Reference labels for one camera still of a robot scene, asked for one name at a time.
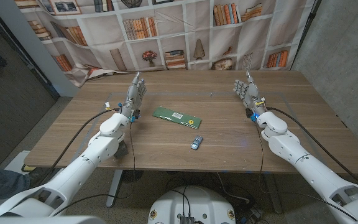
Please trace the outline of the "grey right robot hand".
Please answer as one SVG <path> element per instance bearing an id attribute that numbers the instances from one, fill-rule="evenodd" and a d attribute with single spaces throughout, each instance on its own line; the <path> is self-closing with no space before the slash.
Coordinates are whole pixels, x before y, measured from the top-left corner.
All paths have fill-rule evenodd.
<path id="1" fill-rule="evenodd" d="M 245 108 L 251 110 L 252 114 L 258 117 L 267 111 L 265 100 L 264 97 L 260 96 L 259 89 L 248 70 L 246 71 L 246 77 L 247 83 L 235 80 L 233 91 L 242 100 Z"/>

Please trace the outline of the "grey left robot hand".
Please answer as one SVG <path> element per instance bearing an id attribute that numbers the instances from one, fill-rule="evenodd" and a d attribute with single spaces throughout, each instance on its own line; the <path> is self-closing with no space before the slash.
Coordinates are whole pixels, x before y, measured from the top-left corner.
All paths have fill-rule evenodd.
<path id="1" fill-rule="evenodd" d="M 121 106 L 120 114 L 130 118 L 132 113 L 140 108 L 146 91 L 145 81 L 143 78 L 140 78 L 140 72 L 137 72 L 132 84 L 129 86 L 126 99 Z"/>

